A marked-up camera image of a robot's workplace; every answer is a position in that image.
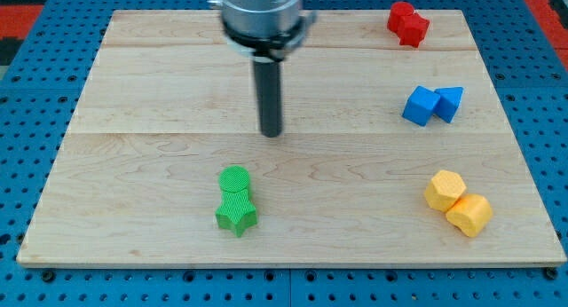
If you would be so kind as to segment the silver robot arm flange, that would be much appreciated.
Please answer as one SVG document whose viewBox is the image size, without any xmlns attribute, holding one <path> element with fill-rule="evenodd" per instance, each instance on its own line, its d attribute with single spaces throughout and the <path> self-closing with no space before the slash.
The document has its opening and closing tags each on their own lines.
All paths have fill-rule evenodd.
<svg viewBox="0 0 568 307">
<path fill-rule="evenodd" d="M 300 48 L 317 20 L 303 0 L 207 0 L 220 11 L 225 40 L 240 55 L 279 63 Z"/>
</svg>

